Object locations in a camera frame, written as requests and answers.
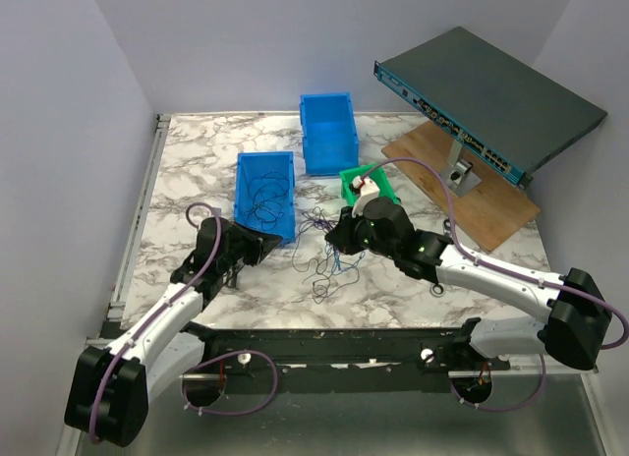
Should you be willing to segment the green bin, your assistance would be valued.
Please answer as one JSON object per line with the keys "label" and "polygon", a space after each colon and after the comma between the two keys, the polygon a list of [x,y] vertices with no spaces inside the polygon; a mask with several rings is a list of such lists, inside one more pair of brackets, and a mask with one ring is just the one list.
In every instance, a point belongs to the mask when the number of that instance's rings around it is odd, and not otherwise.
{"label": "green bin", "polygon": [[[370,169],[373,168],[373,164],[362,165],[355,168],[346,169],[339,172],[341,180],[341,196],[347,202],[348,205],[353,206],[358,198],[357,193],[353,190],[352,183],[358,176],[362,176]],[[370,178],[375,182],[379,188],[379,194],[382,197],[390,198],[395,204],[399,204],[400,200],[395,195],[388,178],[382,167],[373,170],[370,173]]]}

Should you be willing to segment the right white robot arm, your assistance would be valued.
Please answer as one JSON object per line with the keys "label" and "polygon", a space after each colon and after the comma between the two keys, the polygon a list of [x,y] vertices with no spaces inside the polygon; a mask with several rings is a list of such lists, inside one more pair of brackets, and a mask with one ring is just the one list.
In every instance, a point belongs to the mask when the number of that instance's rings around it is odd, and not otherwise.
{"label": "right white robot arm", "polygon": [[385,197],[369,201],[358,215],[344,207],[325,240],[344,255],[369,251],[413,279],[465,288],[523,312],[467,320],[464,338],[451,348],[463,369],[508,354],[548,355],[578,371],[596,364],[611,311],[593,277],[581,269],[544,273],[458,247],[450,236],[415,228],[404,208]]}

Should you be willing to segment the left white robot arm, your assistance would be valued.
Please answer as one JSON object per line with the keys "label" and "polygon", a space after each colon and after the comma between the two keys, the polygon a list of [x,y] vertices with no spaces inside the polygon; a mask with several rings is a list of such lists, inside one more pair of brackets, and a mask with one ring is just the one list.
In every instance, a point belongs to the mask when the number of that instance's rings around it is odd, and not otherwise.
{"label": "left white robot arm", "polygon": [[206,218],[194,249],[149,311],[105,347],[82,351],[65,424],[95,441],[129,445],[152,399],[183,371],[206,372],[217,363],[216,346],[185,332],[185,326],[244,266],[260,264],[282,241],[222,217]]}

